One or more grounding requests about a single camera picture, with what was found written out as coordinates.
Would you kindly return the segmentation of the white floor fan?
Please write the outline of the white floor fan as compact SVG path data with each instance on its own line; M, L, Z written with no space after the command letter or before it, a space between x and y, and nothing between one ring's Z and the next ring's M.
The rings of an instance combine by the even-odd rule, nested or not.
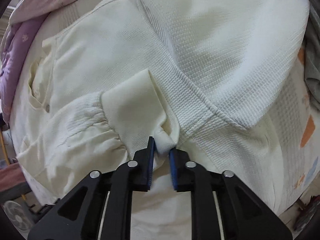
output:
M28 233L33 227L33 224L25 214L23 207L17 202L12 200L6 201L3 204L3 210L19 232Z

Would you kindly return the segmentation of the yellow curved pole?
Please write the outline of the yellow curved pole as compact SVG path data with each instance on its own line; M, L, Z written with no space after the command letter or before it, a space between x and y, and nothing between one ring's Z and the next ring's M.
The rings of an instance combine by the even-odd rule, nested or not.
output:
M7 149L5 147L2 129L0 131L0 140L1 140L2 152L3 152L4 158L5 158L5 162L9 166L11 164L11 162L10 162L10 159L8 157Z

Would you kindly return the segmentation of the grey cloth on bed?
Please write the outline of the grey cloth on bed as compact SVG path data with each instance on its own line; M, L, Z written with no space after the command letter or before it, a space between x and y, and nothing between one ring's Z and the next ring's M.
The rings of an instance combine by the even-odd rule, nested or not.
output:
M305 32L305 83L310 90L310 102L319 109L319 15L311 7Z

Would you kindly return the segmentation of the pink bedside cloth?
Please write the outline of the pink bedside cloth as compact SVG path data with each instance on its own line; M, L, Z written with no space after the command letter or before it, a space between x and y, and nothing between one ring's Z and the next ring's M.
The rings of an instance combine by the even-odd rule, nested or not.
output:
M30 191L31 188L18 163L1 169L1 199L4 201L14 199Z

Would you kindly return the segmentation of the purple floral quilt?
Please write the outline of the purple floral quilt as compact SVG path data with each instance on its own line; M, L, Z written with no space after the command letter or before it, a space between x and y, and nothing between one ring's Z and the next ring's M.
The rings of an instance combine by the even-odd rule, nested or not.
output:
M15 90L29 48L48 14L77 0L21 0L1 42L1 109L8 123Z

